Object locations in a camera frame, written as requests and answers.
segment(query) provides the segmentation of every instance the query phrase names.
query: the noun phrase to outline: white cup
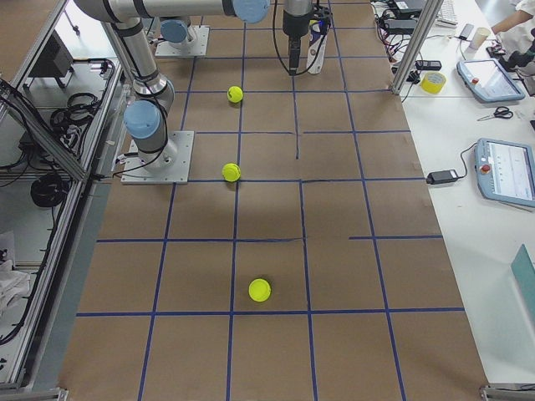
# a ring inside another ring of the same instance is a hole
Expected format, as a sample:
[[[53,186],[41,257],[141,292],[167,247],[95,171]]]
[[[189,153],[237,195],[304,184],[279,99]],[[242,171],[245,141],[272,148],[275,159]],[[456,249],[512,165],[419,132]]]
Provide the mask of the white cup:
[[[476,33],[474,33],[474,37],[472,38],[470,44],[468,45],[469,48],[473,48],[474,50],[478,50],[479,47],[485,42],[488,38],[488,35],[491,34],[491,31],[487,28],[478,28],[476,29]]]

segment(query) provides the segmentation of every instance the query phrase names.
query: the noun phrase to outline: brown paper floor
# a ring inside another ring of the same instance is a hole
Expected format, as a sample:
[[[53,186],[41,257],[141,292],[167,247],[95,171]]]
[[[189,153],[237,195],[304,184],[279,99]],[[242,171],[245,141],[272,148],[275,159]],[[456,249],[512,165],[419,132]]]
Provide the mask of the brown paper floor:
[[[331,6],[318,76],[285,75],[268,20],[204,18],[209,57],[160,61],[177,90],[169,126],[196,131],[191,182],[112,184],[60,380],[73,399],[478,399],[370,7]],[[272,284],[264,303],[247,295],[255,277]]]

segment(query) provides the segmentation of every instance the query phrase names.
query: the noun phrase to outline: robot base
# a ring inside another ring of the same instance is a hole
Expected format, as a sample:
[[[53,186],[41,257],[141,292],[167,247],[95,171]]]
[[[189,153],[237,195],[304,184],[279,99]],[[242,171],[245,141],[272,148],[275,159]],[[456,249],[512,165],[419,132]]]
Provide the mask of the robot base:
[[[195,26],[197,40],[191,43],[184,43],[179,48],[173,48],[169,42],[162,42],[156,48],[157,58],[186,58],[195,56],[206,56],[208,47],[208,34],[210,27],[206,25]]]
[[[148,171],[145,168],[124,173],[121,176],[123,184],[177,184],[187,183],[190,174],[191,152],[193,151],[193,131],[171,131],[169,140],[173,141],[178,153],[173,164],[157,171]],[[137,152],[134,141],[130,144],[129,152]],[[125,170],[141,166],[139,158],[130,158],[125,163]]]

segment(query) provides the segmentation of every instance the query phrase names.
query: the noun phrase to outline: yellow tennis ball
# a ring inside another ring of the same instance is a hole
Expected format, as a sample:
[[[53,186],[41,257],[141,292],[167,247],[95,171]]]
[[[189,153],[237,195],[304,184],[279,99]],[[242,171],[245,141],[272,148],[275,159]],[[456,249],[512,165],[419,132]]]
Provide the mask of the yellow tennis ball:
[[[257,278],[249,284],[249,297],[256,302],[267,301],[271,295],[271,286],[263,278]]]
[[[223,178],[228,182],[236,182],[242,176],[242,170],[236,163],[226,163],[221,170]]]
[[[239,103],[243,100],[243,91],[239,86],[231,86],[227,91],[228,100],[232,103]]]

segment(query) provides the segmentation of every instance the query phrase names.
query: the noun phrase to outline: gray floor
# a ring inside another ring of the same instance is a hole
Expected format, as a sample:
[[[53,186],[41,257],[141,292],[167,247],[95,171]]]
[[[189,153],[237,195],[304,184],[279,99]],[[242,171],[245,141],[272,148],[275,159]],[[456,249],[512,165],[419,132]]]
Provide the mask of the gray floor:
[[[476,0],[476,3],[491,26],[515,11],[509,0]]]

